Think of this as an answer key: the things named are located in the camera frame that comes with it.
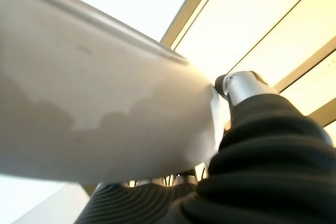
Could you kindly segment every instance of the light fixture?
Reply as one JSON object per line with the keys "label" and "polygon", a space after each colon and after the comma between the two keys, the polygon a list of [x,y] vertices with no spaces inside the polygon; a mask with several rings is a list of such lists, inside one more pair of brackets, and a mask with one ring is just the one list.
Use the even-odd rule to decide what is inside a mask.
{"label": "light fixture", "polygon": [[297,1],[209,0],[176,51],[214,81],[248,53]]}
{"label": "light fixture", "polygon": [[336,51],[285,89],[287,98],[303,115],[309,115],[336,97]]}
{"label": "light fixture", "polygon": [[233,69],[253,70],[274,86],[336,34],[335,0],[301,0]]}
{"label": "light fixture", "polygon": [[336,147],[336,121],[324,127],[324,129],[331,137],[332,145]]}

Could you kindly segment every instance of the ceiling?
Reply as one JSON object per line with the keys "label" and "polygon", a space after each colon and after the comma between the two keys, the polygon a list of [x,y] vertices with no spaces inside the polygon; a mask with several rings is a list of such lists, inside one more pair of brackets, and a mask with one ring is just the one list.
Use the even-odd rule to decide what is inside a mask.
{"label": "ceiling", "polygon": [[336,141],[334,2],[199,0],[199,11],[168,46],[213,82],[227,72],[256,71]]}

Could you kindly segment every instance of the white plastic panel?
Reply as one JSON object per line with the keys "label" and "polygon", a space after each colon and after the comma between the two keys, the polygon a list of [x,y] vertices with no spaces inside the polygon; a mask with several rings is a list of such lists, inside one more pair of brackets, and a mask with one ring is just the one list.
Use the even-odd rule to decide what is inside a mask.
{"label": "white plastic panel", "polygon": [[277,84],[335,37],[335,17],[335,0],[300,1],[233,71],[253,70]]}
{"label": "white plastic panel", "polygon": [[214,81],[248,53],[297,1],[209,0],[176,51]]}
{"label": "white plastic panel", "polygon": [[336,51],[285,89],[287,98],[303,115],[309,115],[336,98]]}
{"label": "white plastic panel", "polygon": [[76,0],[0,0],[0,89],[3,173],[158,177],[209,159],[223,135],[206,76]]}

